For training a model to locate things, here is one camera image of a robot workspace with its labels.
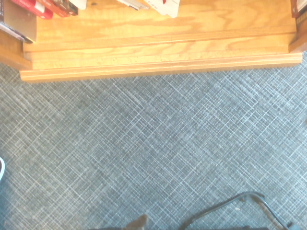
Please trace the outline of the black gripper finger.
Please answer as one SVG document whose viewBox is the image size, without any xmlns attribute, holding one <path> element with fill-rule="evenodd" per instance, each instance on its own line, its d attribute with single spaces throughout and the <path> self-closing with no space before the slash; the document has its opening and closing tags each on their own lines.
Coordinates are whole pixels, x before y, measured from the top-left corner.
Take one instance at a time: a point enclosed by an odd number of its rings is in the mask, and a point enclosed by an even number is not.
<svg viewBox="0 0 307 230">
<path fill-rule="evenodd" d="M 129 224 L 126 225 L 127 230 L 145 230 L 147 225 L 147 215 L 143 214 L 139 216 L 137 219 L 133 220 Z"/>
</svg>

